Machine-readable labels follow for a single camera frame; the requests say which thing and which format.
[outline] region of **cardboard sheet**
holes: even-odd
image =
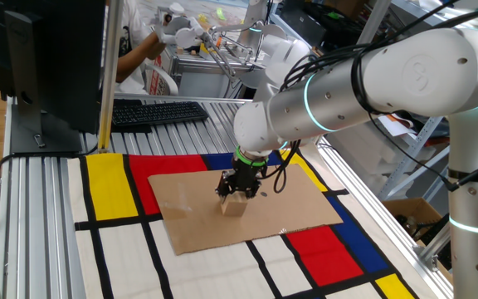
[[[220,198],[215,194],[220,170],[150,176],[174,252],[180,255],[342,223],[299,165],[289,165],[286,171],[285,190],[274,193],[275,176],[264,180],[240,218],[222,215]]]

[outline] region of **white t-shirt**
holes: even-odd
[[[119,57],[122,57],[139,46],[151,33],[139,15],[138,3],[136,0],[124,0],[123,19],[121,20],[121,38],[119,41]],[[115,83],[115,92],[148,94],[145,91],[143,80],[143,66],[136,68],[123,82]]]

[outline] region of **computer monitor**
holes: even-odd
[[[105,0],[0,0],[0,90],[13,153],[79,152],[96,133]]]

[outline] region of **small box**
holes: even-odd
[[[229,217],[241,217],[248,205],[248,199],[243,192],[235,192],[221,201],[222,215]]]

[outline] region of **keyboard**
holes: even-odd
[[[112,123],[117,126],[161,125],[206,118],[207,112],[196,102],[115,105],[112,113]]]

